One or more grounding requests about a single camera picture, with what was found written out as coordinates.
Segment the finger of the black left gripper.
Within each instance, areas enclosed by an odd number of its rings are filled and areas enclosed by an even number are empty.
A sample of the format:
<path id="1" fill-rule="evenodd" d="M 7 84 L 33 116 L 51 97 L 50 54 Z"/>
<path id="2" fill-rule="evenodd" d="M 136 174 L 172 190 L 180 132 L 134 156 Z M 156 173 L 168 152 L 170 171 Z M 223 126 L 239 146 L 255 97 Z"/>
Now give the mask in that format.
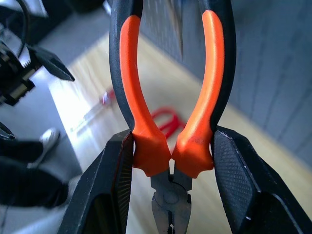
<path id="1" fill-rule="evenodd" d="M 11 130 L 0 122 L 0 136 L 8 139 L 15 139 L 14 134 Z"/>
<path id="2" fill-rule="evenodd" d="M 50 74 L 61 80 L 75 81 L 65 64 L 54 53 L 38 46 L 27 45 L 31 64 L 38 70 L 44 67 Z"/>

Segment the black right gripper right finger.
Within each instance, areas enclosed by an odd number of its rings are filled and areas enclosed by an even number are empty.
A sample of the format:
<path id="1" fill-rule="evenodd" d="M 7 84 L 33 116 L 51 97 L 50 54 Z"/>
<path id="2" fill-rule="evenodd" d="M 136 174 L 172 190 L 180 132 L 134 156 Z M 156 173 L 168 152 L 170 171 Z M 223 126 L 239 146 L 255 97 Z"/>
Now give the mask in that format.
<path id="1" fill-rule="evenodd" d="M 213 137 L 215 177 L 234 234 L 310 234 L 312 222 L 280 175 L 249 140 L 218 126 Z"/>

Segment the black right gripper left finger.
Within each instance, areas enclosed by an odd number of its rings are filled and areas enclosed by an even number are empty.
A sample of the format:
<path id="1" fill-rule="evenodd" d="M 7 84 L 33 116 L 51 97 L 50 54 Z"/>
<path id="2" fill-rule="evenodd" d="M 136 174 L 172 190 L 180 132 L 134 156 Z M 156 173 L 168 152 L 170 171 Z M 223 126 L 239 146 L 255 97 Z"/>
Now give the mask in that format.
<path id="1" fill-rule="evenodd" d="M 113 135 L 82 174 L 59 227 L 60 234 L 126 232 L 134 139 L 129 130 Z"/>

